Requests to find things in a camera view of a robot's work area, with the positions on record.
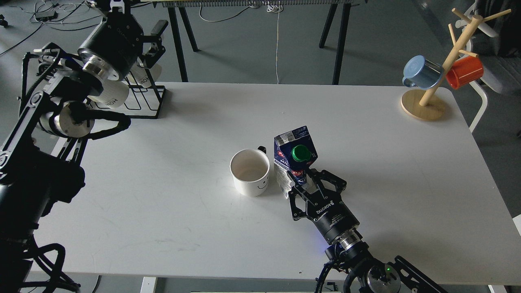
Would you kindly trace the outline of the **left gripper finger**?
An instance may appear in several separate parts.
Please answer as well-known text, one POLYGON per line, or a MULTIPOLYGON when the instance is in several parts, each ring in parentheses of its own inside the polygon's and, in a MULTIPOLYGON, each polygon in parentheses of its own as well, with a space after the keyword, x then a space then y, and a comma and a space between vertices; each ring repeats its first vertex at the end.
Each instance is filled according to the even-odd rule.
POLYGON ((162 42, 153 42, 145 54, 138 56, 137 63, 141 68, 151 69, 165 52, 166 49, 162 42))
POLYGON ((150 43, 155 45, 162 45, 162 34, 168 26, 167 20, 158 20, 149 35, 142 36, 142 43, 150 43))

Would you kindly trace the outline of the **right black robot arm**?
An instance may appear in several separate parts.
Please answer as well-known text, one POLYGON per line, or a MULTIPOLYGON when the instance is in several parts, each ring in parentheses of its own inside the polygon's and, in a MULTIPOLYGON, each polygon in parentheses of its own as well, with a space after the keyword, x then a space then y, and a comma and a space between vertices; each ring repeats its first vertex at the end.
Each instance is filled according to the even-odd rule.
POLYGON ((295 221, 312 221, 329 247, 325 250, 328 262, 316 279, 315 292, 323 290, 332 269, 344 271, 344 292, 349 293, 354 280, 361 293, 399 293, 404 285, 413 293, 443 293, 444 289, 402 256, 394 262, 381 262, 369 251, 369 246, 357 231, 359 221, 341 198, 346 181, 329 171, 308 169, 316 190, 309 192, 287 171, 293 186, 288 200, 295 221))

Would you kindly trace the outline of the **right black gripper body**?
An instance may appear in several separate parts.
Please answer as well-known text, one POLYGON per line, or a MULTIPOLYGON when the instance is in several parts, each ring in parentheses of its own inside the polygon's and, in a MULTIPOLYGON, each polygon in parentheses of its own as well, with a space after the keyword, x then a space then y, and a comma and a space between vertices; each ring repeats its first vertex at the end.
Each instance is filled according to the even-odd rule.
POLYGON ((359 221, 342 201, 340 193, 325 190, 326 196, 319 191, 300 193, 305 201, 305 217, 313 222, 322 237, 329 245, 353 245, 361 241, 361 234, 357 231, 359 221))

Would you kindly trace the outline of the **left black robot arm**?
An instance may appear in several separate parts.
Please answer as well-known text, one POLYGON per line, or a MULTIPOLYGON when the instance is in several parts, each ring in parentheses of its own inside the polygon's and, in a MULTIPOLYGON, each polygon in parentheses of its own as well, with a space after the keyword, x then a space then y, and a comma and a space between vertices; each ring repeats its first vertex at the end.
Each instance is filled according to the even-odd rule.
POLYGON ((1 291, 42 287, 45 293, 80 285, 63 272, 65 248, 38 246, 34 231, 56 202, 69 203, 85 186, 81 160, 89 140, 129 128, 131 117, 90 103, 103 100, 107 81, 121 82, 135 64, 149 70, 165 52, 159 20, 146 35, 131 13, 134 0, 90 0, 102 22, 77 54, 52 42, 22 61, 18 122, 1 146, 1 291))

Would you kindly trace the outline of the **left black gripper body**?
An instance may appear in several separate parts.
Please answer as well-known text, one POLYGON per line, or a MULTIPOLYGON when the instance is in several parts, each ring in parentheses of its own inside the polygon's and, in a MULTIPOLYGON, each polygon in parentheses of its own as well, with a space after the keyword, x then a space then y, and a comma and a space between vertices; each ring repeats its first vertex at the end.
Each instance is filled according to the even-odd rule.
POLYGON ((78 49, 83 70, 99 81, 121 81, 142 54, 143 30, 131 14, 130 0, 96 1, 108 12, 78 49))

